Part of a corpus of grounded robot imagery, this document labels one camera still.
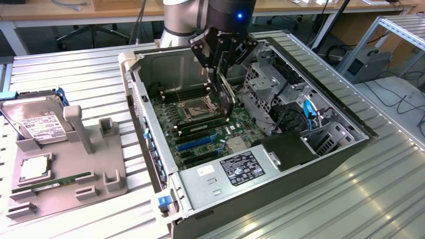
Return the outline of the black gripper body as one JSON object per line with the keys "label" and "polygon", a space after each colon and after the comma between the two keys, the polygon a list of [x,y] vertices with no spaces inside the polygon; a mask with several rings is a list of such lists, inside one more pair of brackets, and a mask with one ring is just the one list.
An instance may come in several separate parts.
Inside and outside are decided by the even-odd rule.
{"label": "black gripper body", "polygon": [[240,44],[248,36],[253,0],[210,0],[208,2],[204,38],[212,51]]}

